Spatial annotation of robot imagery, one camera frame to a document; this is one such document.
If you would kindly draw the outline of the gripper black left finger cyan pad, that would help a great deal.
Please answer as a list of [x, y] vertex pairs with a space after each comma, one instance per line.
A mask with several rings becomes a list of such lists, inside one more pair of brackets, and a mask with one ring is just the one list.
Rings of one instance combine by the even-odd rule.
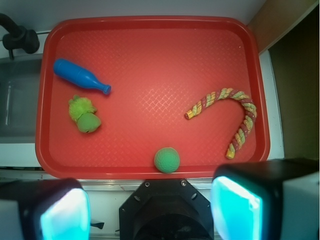
[[89, 196], [73, 178], [0, 185], [2, 240], [88, 240]]

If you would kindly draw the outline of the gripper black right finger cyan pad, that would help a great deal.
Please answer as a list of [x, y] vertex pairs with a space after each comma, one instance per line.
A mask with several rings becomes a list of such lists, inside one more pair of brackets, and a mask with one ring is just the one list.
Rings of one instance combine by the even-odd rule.
[[210, 190], [223, 240], [317, 240], [320, 164], [294, 158], [219, 166]]

